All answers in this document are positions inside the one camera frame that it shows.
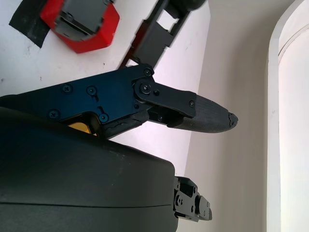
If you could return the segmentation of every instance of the red plastic case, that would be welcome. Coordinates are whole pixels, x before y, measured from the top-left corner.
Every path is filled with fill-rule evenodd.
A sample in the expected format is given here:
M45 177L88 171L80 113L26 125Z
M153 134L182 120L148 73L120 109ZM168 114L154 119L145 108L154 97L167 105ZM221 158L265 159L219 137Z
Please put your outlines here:
M55 20L58 17L64 0L48 0L42 12L41 19L53 30L55 28ZM73 51L76 53L89 52L101 48L108 47L112 44L114 34L116 32L120 16L113 4L109 4L103 14L103 25L98 33L86 41L72 41L54 31Z

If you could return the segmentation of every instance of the gray component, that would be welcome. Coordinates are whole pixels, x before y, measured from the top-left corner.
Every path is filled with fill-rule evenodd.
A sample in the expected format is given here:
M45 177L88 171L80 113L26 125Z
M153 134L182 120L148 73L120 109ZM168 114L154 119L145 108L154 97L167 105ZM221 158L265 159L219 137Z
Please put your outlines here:
M66 0L55 31L73 41L87 40L102 26L102 15L112 0Z
M174 211L178 218L195 222L212 220L210 203L198 193L193 181L185 177L175 177L174 191Z
M152 30L149 30L149 32L145 34L141 45L136 48L134 57L139 59L140 63L155 66L165 48L170 47L173 40L174 37L160 26L160 24L155 22Z

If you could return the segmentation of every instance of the black metal bracket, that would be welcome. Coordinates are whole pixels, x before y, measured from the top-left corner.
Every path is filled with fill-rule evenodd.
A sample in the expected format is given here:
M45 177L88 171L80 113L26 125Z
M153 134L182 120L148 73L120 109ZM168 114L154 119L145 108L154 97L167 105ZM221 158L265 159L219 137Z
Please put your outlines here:
M66 125L82 122L105 139L141 126L158 108L168 112L168 123L193 118L196 113L190 102L196 94L155 83L153 73L149 65L133 66L3 97L0 106Z
M194 104L197 95L189 91L179 91L154 81L138 80L134 85L135 94L141 102L175 110L183 116L196 116Z
M197 191L197 185L185 177L175 177L175 216L191 221L212 220L210 203Z
M175 4L175 2L177 1L159 0L157 2L150 16L142 22L119 68L124 68L129 60L133 60L137 64L149 64L153 68L156 66L165 48L172 45L172 42L190 14L190 9L185 7L179 8L178 6L182 4ZM178 19L170 31L165 30L157 22L164 10L172 17Z

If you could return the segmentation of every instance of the hex screw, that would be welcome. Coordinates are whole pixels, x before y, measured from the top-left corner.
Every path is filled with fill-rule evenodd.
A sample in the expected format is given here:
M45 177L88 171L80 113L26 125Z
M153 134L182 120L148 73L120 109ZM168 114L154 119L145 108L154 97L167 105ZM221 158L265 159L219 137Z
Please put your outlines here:
M97 94L97 88L94 86L89 86L87 88L87 93L91 96L96 95Z
M146 75L146 76L151 76L152 75L152 72L151 72L151 70L150 69L145 69L144 70L144 74Z
M142 84L140 86L140 90L143 94L150 94L150 91L151 91L151 87L149 84Z
M191 107L191 108L194 108L194 106L195 106L195 101L190 101L189 104L190 104L190 107Z

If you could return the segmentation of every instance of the black electrical tape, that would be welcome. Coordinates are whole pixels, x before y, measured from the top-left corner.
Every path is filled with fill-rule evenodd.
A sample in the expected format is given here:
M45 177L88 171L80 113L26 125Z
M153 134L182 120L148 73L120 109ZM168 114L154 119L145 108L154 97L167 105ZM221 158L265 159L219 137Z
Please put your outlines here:
M49 31L49 26L40 18L47 0L23 0L15 11L9 25L27 36L39 48Z

